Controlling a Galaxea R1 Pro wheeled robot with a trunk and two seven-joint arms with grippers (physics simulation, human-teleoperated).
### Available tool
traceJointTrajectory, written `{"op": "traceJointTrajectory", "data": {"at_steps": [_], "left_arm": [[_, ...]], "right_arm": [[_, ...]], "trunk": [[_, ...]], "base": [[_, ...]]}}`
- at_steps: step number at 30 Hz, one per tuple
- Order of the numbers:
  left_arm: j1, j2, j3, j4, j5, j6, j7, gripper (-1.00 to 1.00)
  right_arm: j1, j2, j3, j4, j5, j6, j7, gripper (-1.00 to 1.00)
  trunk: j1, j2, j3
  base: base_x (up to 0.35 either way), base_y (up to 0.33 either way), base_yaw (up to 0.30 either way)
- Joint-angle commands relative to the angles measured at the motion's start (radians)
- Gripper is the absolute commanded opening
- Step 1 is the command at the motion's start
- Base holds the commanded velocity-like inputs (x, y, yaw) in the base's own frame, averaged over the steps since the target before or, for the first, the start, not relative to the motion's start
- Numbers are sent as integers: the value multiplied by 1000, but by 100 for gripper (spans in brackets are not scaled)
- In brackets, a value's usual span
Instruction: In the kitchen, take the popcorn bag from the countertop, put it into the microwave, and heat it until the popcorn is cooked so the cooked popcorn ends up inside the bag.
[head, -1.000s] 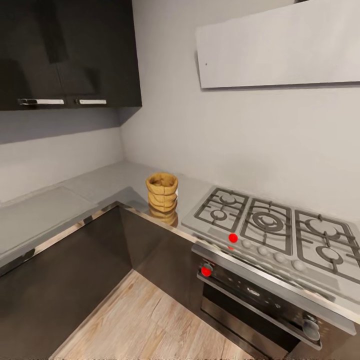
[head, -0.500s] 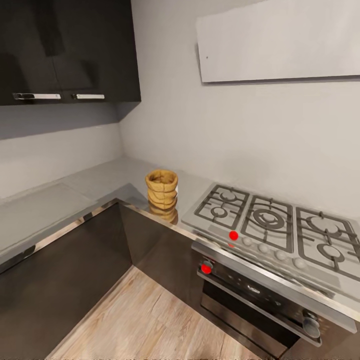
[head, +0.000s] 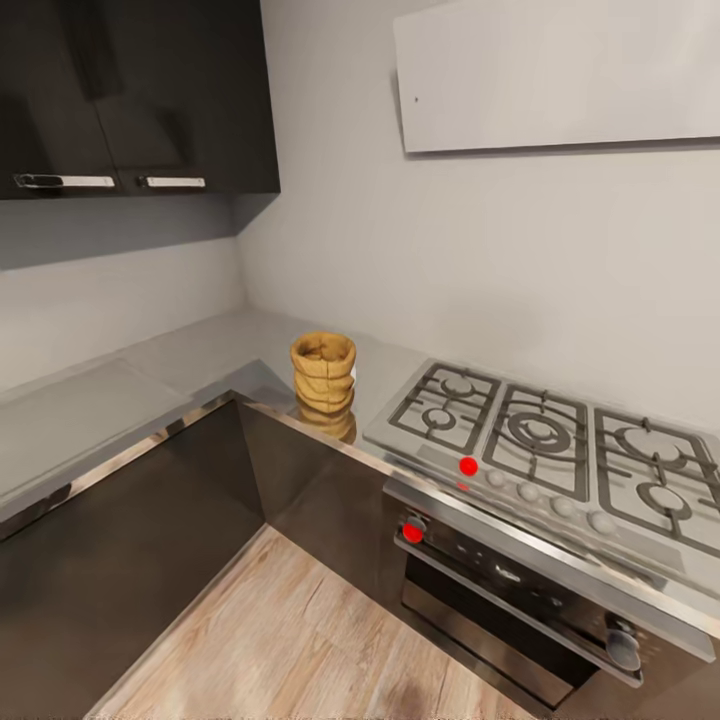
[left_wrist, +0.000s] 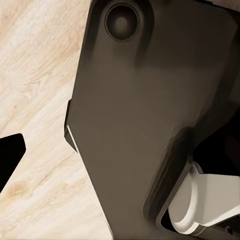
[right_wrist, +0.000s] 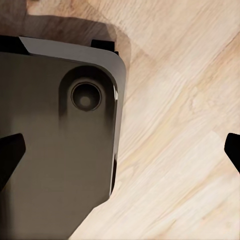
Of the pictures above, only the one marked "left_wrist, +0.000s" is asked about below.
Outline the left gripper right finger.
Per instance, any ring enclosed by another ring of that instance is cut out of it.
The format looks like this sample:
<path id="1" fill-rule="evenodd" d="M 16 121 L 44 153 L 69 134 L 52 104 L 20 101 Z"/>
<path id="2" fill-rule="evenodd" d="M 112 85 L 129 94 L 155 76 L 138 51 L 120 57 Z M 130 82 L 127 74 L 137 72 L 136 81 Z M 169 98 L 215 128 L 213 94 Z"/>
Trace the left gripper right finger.
<path id="1" fill-rule="evenodd" d="M 240 173 L 240 135 L 228 133 L 224 151 Z"/>

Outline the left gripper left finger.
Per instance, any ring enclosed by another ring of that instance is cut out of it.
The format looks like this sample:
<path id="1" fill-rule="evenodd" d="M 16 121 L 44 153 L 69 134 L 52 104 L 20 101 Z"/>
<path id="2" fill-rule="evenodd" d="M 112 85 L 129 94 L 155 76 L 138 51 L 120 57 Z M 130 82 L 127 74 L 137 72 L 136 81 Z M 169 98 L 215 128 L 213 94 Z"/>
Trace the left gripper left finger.
<path id="1" fill-rule="evenodd" d="M 0 193 L 26 152 L 21 133 L 0 138 Z"/>

